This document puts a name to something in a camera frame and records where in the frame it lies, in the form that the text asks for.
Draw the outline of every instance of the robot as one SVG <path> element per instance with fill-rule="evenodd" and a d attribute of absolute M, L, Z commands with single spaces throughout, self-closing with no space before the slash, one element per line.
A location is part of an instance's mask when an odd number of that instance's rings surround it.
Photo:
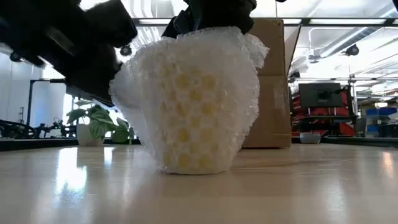
<path fill-rule="evenodd" d="M 65 76 L 65 83 L 84 98 L 112 105 L 109 81 L 121 64 L 114 48 L 132 41 L 137 29 L 120 0 L 83 11 L 81 0 L 0 0 L 0 43 L 10 59 L 43 67 L 46 62 Z M 253 27 L 256 0 L 184 0 L 188 7 L 170 21 L 162 36 L 207 27 Z"/>

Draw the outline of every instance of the potted plant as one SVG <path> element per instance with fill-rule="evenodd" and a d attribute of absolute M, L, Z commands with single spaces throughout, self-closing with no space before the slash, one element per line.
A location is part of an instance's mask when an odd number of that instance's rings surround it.
<path fill-rule="evenodd" d="M 79 101 L 76 103 L 79 107 L 89 104 L 92 104 L 92 102 Z M 82 108 L 72 110 L 67 116 L 69 116 L 68 124 L 84 117 L 90 119 L 89 124 L 77 124 L 76 126 L 76 136 L 81 146 L 101 146 L 108 131 L 113 132 L 112 140 L 114 142 L 125 142 L 130 135 L 129 124 L 126 121 L 118 118 L 117 122 L 119 125 L 114 124 L 109 116 L 109 111 L 99 105 L 87 110 Z"/>

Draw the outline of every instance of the ceiling light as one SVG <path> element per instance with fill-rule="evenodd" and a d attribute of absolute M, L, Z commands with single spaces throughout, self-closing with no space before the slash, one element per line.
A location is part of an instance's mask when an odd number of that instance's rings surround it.
<path fill-rule="evenodd" d="M 377 102 L 377 103 L 374 104 L 374 106 L 376 108 L 383 108 L 383 107 L 388 106 L 388 103 L 386 103 L 386 102 Z"/>
<path fill-rule="evenodd" d="M 171 19 L 139 19 L 138 23 L 140 25 L 167 25 Z"/>
<path fill-rule="evenodd" d="M 310 24 L 383 24 L 386 19 L 311 19 Z"/>
<path fill-rule="evenodd" d="M 288 25 L 288 24 L 299 25 L 300 23 L 301 23 L 301 19 L 284 19 L 285 25 Z"/>

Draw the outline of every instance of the green leaf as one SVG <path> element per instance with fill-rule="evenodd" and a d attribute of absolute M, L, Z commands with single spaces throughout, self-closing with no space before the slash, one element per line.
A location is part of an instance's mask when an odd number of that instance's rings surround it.
<path fill-rule="evenodd" d="M 134 135 L 135 135 L 134 129 L 131 127 L 131 128 L 129 129 L 129 136 L 130 136 L 130 139 L 134 139 Z"/>
<path fill-rule="evenodd" d="M 93 102 L 92 102 L 92 101 L 88 101 L 88 100 L 80 100 L 80 101 L 77 101 L 75 104 L 76 104 L 78 107 L 81 107 L 81 106 L 84 106 L 84 105 L 93 104 Z"/>
<path fill-rule="evenodd" d="M 68 124 L 76 121 L 79 118 L 84 117 L 85 115 L 86 115 L 86 110 L 83 109 L 72 110 L 71 112 L 67 113 L 67 116 L 69 116 Z"/>
<path fill-rule="evenodd" d="M 120 118 L 117 118 L 116 121 L 118 122 L 119 127 L 124 127 L 126 130 L 129 129 L 129 123 L 127 121 L 124 121 Z"/>
<path fill-rule="evenodd" d="M 112 140 L 116 143 L 123 143 L 127 141 L 129 138 L 129 131 L 125 128 L 121 128 L 120 126 L 115 130 L 112 135 Z"/>
<path fill-rule="evenodd" d="M 91 135 L 96 139 L 103 138 L 103 136 L 105 136 L 105 134 L 108 132 L 108 125 L 106 123 L 92 119 L 90 121 L 90 132 Z"/>
<path fill-rule="evenodd" d="M 113 124 L 112 118 L 106 112 L 106 110 L 97 110 L 90 116 L 91 119 L 96 119 L 101 122 Z"/>
<path fill-rule="evenodd" d="M 115 131 L 118 126 L 116 124 L 108 124 L 108 130 L 109 131 Z"/>
<path fill-rule="evenodd" d="M 102 108 L 100 105 L 94 105 L 92 108 L 88 108 L 87 112 L 88 112 L 88 116 L 90 117 L 93 113 L 99 111 L 99 110 L 103 110 L 104 108 Z"/>

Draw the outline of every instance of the vase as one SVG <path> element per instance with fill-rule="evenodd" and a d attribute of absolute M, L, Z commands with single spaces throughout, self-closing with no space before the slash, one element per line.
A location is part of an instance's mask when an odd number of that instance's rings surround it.
<path fill-rule="evenodd" d="M 88 124 L 77 124 L 76 136 L 80 146 L 99 147 L 104 143 L 103 138 L 96 139 L 91 135 L 90 125 Z"/>
<path fill-rule="evenodd" d="M 171 174 L 228 170 L 256 120 L 256 55 L 237 28 L 204 30 L 147 45 L 111 82 L 115 105 L 157 167 Z"/>

